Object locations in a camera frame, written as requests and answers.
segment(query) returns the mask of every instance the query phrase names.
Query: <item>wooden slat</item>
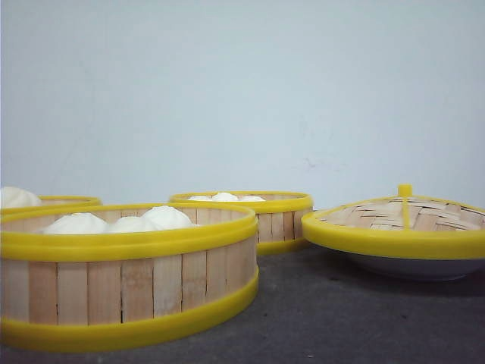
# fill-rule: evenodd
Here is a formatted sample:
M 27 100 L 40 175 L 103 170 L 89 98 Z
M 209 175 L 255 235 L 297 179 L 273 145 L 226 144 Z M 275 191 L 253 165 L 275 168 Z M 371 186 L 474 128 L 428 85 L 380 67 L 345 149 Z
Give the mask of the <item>wooden slat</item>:
M 446 202 L 440 201 L 417 201 L 417 202 L 409 202 L 410 206 L 419 206 L 428 209 L 438 209 L 444 210 L 446 208 Z
M 29 320 L 36 324 L 56 325 L 57 263 L 29 263 Z
M 446 205 L 445 210 L 454 212 L 455 214 L 459 214 L 462 208 L 461 206 L 455 205 L 454 203 L 449 203 L 448 205 Z
M 24 220 L 23 231 L 29 233 L 40 233 L 43 228 L 48 227 L 54 222 L 54 215 L 39 216 Z
M 454 213 L 454 212 L 448 212 L 445 209 L 439 210 L 439 209 L 428 209 L 426 207 L 423 207 L 421 209 L 420 215 L 435 215 L 439 216 L 441 218 L 454 218 L 454 219 L 459 219 L 459 214 Z
M 346 225 L 356 227 L 364 213 L 362 210 L 354 210 L 347 218 Z
M 400 208 L 401 202 L 370 202 L 363 205 L 356 205 L 354 206 L 354 210 L 367 212 L 390 212 L 396 209 L 397 206 Z
M 384 210 L 387 210 L 390 214 L 402 216 L 402 199 L 401 201 L 388 202 L 384 204 L 380 203 L 379 205 L 381 205 L 382 208 L 384 208 Z
M 54 221 L 57 221 L 58 219 L 63 218 L 64 216 L 68 216 L 68 215 L 71 215 L 71 214 L 68 214 L 68 213 L 66 213 L 66 214 L 55 214 L 54 215 Z
M 151 209 L 138 209 L 137 216 L 143 216 L 146 212 L 148 212 Z
M 256 251 L 254 237 L 250 237 L 239 244 L 241 244 L 242 255 L 242 284 L 246 285 L 255 272 Z
M 483 216 L 470 210 L 462 209 L 460 211 L 460 219 L 466 222 L 470 222 L 473 225 L 477 225 L 480 228 L 480 226 L 482 225 Z
M 271 214 L 258 215 L 259 242 L 271 241 Z
M 273 241 L 285 239 L 284 214 L 282 212 L 271 214 L 271 235 Z
M 93 211 L 91 212 L 94 216 L 100 218 L 101 220 L 106 221 L 106 212 L 107 211 Z
M 115 210 L 115 211 L 103 211 L 104 212 L 104 218 L 106 222 L 109 224 L 113 224 L 116 221 L 118 221 L 121 218 L 121 211 L 120 210 Z
M 25 231 L 23 226 L 25 221 L 21 220 L 14 220 L 9 222 L 2 223 L 2 231 Z
M 295 238 L 298 239 L 303 237 L 302 232 L 302 216 L 306 214 L 308 210 L 299 210 L 295 211 L 295 221 L 294 221 L 294 229 L 295 229 Z
M 449 227 L 448 229 L 440 227 L 440 225 L 447 226 Z M 455 219 L 449 219 L 449 218 L 438 218 L 436 221 L 436 229 L 437 230 L 455 230 L 455 229 L 460 229 L 460 230 L 480 230 L 480 226 L 477 226 L 475 224 L 472 224 L 470 222 L 466 222 L 463 220 L 459 220 L 458 222 Z
M 284 229 L 284 240 L 295 239 L 295 232 L 293 230 L 294 216 L 293 211 L 283 213 L 283 229 Z
M 221 221 L 231 221 L 231 211 L 230 210 L 221 210 Z
M 121 322 L 121 262 L 88 263 L 89 324 Z
M 456 227 L 447 224 L 436 224 L 436 231 L 455 231 Z
M 226 249 L 226 292 L 232 293 L 244 285 L 244 249 L 241 242 L 230 244 Z
M 88 324 L 88 271 L 85 262 L 58 263 L 58 324 Z
M 2 259 L 2 317 L 29 321 L 29 262 Z
M 244 214 L 244 213 L 242 213 L 242 212 L 232 210 L 232 211 L 230 212 L 230 219 L 231 219 L 231 220 L 237 220 L 238 218 L 241 218 L 241 217 L 243 217 L 244 215 L 245 215 L 245 214 Z
M 153 261 L 125 260 L 121 264 L 123 322 L 153 318 Z
M 262 199 L 265 199 L 266 201 L 274 200 L 274 195 L 253 195 L 253 196 L 259 196 Z
M 421 211 L 420 206 L 408 206 L 409 211 L 409 227 L 412 228 L 416 224 L 416 219 L 419 216 L 419 212 Z
M 384 210 L 364 211 L 362 217 L 386 218 L 389 217 L 389 213 Z
M 226 293 L 226 247 L 207 251 L 206 302 L 217 300 Z
M 185 215 L 187 215 L 190 219 L 190 221 L 193 224 L 197 224 L 197 210 L 196 209 L 190 209 L 187 207 L 184 208 L 178 208 L 179 211 L 183 212 Z
M 482 215 L 482 217 L 483 217 L 483 218 L 485 218 L 485 211 L 473 210 L 473 209 L 470 209 L 470 208 L 468 208 L 468 207 L 464 207 L 464 206 L 462 206 L 462 210 L 463 210 L 463 211 L 470 211 L 470 212 L 474 212 L 475 214 Z
M 402 218 L 385 218 L 385 217 L 379 217 L 376 218 L 373 223 L 373 225 L 390 225 L 390 226 L 395 226 L 399 228 L 398 230 L 402 230 L 404 226 L 404 221 Z
M 120 211 L 121 212 L 121 217 L 124 218 L 126 216 L 141 216 L 143 213 L 140 213 L 141 211 L 138 209 L 123 209 Z
M 372 223 L 375 221 L 375 216 L 362 216 L 355 225 L 357 228 L 368 229 L 371 227 Z
M 155 317 L 182 310 L 181 255 L 153 259 L 153 301 Z
M 197 224 L 209 224 L 209 209 L 197 209 Z
M 256 269 L 258 268 L 258 252 L 257 252 L 257 245 L 258 245 L 258 241 L 256 240 L 256 236 L 253 235 L 252 237 L 248 238 L 249 240 L 249 244 L 251 246 L 251 258 L 252 258 L 252 271 L 251 271 L 251 277 L 254 276 L 255 272 L 256 272 Z
M 438 216 L 420 214 L 416 219 L 414 230 L 416 231 L 434 231 L 436 229 L 436 223 Z
M 205 302 L 206 262 L 205 250 L 182 255 L 182 311 Z
M 221 222 L 221 211 L 220 209 L 210 209 L 209 210 L 209 223 L 218 224 Z
M 395 230 L 392 225 L 377 225 L 372 224 L 371 230 Z
M 354 206 L 347 207 L 343 210 L 338 210 L 335 212 L 332 212 L 328 216 L 325 216 L 324 219 L 325 221 L 328 221 L 331 224 L 335 225 L 345 225 L 347 218 L 349 218 L 350 214 L 355 210 Z

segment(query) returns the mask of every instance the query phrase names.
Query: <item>bamboo steamer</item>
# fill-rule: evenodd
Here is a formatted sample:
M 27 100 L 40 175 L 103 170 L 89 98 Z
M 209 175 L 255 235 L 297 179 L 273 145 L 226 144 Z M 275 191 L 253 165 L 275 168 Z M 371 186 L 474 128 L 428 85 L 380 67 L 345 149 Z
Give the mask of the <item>bamboo steamer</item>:
M 312 243 L 385 275 L 446 281 L 485 266 L 485 210 L 414 196 L 411 185 L 400 185 L 397 196 L 307 214 L 302 225 Z
M 2 209 L 1 214 L 11 215 L 22 212 L 31 211 L 48 211 L 57 209 L 59 207 L 75 208 L 83 206 L 98 206 L 101 205 L 101 200 L 98 197 L 91 196 L 39 196 L 42 205 L 28 206 L 28 207 L 13 207 L 9 209 Z
M 61 352 L 126 349 L 184 337 L 244 310 L 258 285 L 257 222 L 250 209 L 169 204 L 204 226 L 36 233 L 73 212 L 115 222 L 154 206 L 160 204 L 2 218 L 2 342 Z
M 286 253 L 308 246 L 302 234 L 302 216 L 313 211 L 313 201 L 306 193 L 284 191 L 228 191 L 238 196 L 259 196 L 261 202 L 208 202 L 214 206 L 245 206 L 258 218 L 258 255 Z M 191 196 L 213 196 L 217 192 L 179 193 L 171 202 L 197 203 Z

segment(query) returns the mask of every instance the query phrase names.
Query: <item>gray table surface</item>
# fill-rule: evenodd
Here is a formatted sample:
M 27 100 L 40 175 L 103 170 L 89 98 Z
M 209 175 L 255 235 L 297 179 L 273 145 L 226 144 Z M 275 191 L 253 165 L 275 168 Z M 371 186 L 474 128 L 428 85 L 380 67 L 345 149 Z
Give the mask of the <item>gray table surface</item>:
M 403 281 L 319 246 L 258 264 L 253 304 L 200 334 L 104 353 L 3 346 L 1 363 L 485 363 L 485 270 L 451 282 Z

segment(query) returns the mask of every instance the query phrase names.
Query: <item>yellow plastic rim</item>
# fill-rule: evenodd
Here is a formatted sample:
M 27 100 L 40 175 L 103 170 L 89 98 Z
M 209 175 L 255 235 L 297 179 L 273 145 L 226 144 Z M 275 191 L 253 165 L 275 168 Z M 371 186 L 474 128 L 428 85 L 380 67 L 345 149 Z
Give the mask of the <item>yellow plastic rim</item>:
M 405 259 L 483 259 L 485 258 L 485 230 L 479 231 L 382 231 L 359 227 L 345 227 L 320 221 L 332 212 L 364 202 L 393 199 L 399 196 L 367 199 L 335 209 L 309 212 L 302 218 L 303 236 L 317 245 L 367 256 Z M 420 199 L 455 203 L 469 209 L 483 209 L 434 197 Z
M 38 325 L 2 319 L 2 343 L 28 350 L 86 352 L 130 349 L 207 330 L 243 311 L 258 292 L 258 271 L 242 289 L 185 312 L 123 324 Z
M 267 243 L 259 243 L 256 246 L 259 256 L 266 256 L 270 254 L 280 254 L 294 252 L 296 250 L 308 247 L 310 243 L 304 238 L 285 240 L 285 241 L 271 241 Z
M 82 206 L 97 206 L 101 205 L 101 200 L 98 197 L 91 196 L 39 196 L 41 200 L 52 201 L 53 199 L 67 200 L 69 202 L 59 205 L 46 206 L 29 206 L 29 207 L 12 207 L 10 209 L 2 209 L 2 215 L 20 214 L 32 211 L 48 211 L 58 209 L 60 207 L 82 207 Z
M 2 217 L 2 223 L 25 218 L 74 212 L 97 212 L 117 209 L 150 209 L 154 206 L 187 207 L 186 204 L 137 204 L 61 208 L 25 212 Z M 213 209 L 200 202 L 194 208 Z M 242 206 L 218 206 L 218 209 L 242 212 L 246 216 L 219 224 L 166 231 L 126 234 L 42 235 L 2 231 L 2 258 L 44 262 L 96 262 L 172 256 L 214 249 L 247 239 L 256 234 L 258 222 L 254 211 Z
M 254 210 L 257 214 L 270 214 L 274 212 L 288 212 L 308 209 L 313 207 L 313 200 L 307 193 L 300 192 L 287 192 L 287 191 L 224 191 L 232 193 L 233 195 L 285 195 L 296 196 L 293 199 L 275 199 L 260 202 L 208 202 L 217 206 L 245 206 Z M 212 192 L 191 192 L 191 193 L 178 193 L 170 197 L 171 202 L 183 202 L 183 203 L 197 203 L 188 198 L 191 196 L 212 196 L 217 191 Z

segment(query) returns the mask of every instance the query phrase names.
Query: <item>woven bamboo lid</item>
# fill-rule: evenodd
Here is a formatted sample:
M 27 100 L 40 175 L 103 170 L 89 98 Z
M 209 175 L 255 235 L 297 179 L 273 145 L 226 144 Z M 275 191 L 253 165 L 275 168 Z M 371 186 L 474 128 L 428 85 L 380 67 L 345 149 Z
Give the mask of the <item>woven bamboo lid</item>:
M 348 253 L 405 259 L 485 259 L 485 210 L 416 196 L 369 199 L 302 218 L 308 241 Z
M 342 207 L 320 221 L 373 230 L 463 231 L 485 229 L 485 212 L 457 202 L 411 196 L 401 186 L 399 196 Z

